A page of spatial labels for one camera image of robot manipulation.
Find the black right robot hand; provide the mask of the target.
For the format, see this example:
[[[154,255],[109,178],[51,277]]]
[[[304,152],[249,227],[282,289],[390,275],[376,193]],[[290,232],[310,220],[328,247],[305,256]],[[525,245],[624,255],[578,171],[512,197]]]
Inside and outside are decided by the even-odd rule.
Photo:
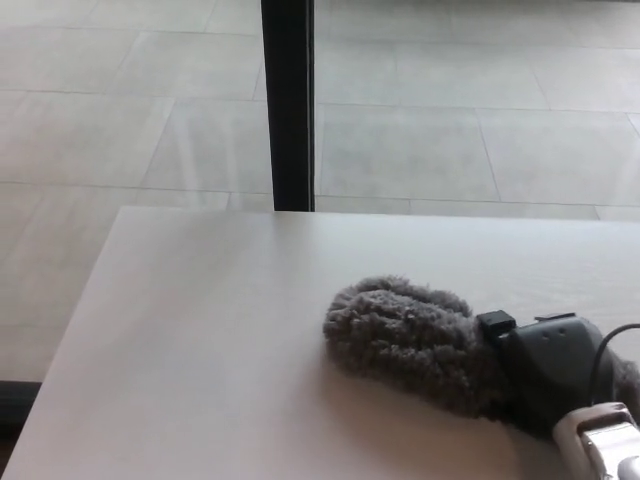
[[[590,389],[603,335],[587,319],[574,312],[549,314],[519,326],[503,310],[480,314],[477,319],[514,391],[506,413],[516,428],[548,438],[567,413],[614,400],[611,353],[602,356],[595,389]]]

